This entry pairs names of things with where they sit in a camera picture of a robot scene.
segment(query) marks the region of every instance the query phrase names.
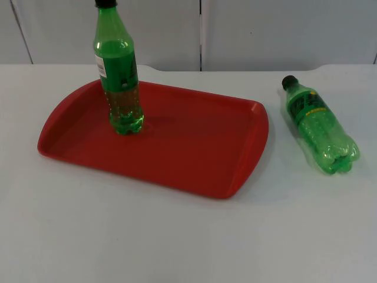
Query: white wall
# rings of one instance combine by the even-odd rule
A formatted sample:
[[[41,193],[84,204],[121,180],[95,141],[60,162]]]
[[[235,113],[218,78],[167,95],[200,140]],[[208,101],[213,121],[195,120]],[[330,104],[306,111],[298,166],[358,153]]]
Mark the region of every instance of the white wall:
[[[13,0],[34,63],[93,64],[94,0]],[[138,64],[199,70],[199,0],[118,0]]]
[[[203,70],[371,64],[376,0],[202,0]]]
[[[11,3],[0,0],[0,64],[27,64],[30,58]]]

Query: white label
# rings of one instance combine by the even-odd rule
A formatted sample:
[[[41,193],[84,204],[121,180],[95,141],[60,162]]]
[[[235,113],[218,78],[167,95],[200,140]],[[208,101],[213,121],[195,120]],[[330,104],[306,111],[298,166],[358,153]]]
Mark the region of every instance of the white label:
[[[96,55],[95,56],[95,62],[97,62],[97,67],[98,67],[98,71],[100,72],[100,76],[104,77],[104,78],[107,78],[107,76],[106,76],[106,69],[105,69],[105,64],[104,64],[103,58],[98,57]]]

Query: lying bottle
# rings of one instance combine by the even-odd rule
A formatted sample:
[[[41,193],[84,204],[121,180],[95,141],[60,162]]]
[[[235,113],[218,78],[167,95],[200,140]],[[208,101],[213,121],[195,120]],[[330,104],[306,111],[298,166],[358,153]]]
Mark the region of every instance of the lying bottle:
[[[350,171],[360,152],[329,107],[314,89],[300,85],[292,75],[282,84],[286,109],[319,167],[328,174]]]

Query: bottle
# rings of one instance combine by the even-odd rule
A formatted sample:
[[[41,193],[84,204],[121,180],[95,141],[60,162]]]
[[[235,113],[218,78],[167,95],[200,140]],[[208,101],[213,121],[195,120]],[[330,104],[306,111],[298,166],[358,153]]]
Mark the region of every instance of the bottle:
[[[118,134],[138,133],[144,120],[134,41],[117,12],[116,0],[95,0],[98,8],[95,60],[110,107],[110,124]]]
[[[350,171],[352,162],[360,157],[359,149],[319,94],[292,75],[282,84],[287,92],[286,109],[319,167],[328,174]]]

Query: bottle base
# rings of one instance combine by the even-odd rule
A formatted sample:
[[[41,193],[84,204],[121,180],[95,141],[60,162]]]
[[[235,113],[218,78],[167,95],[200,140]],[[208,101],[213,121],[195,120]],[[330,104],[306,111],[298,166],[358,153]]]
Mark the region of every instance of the bottle base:
[[[121,117],[119,121],[113,121],[110,115],[110,124],[117,134],[137,134],[143,128],[144,115],[135,119],[132,113],[130,113],[127,117]]]

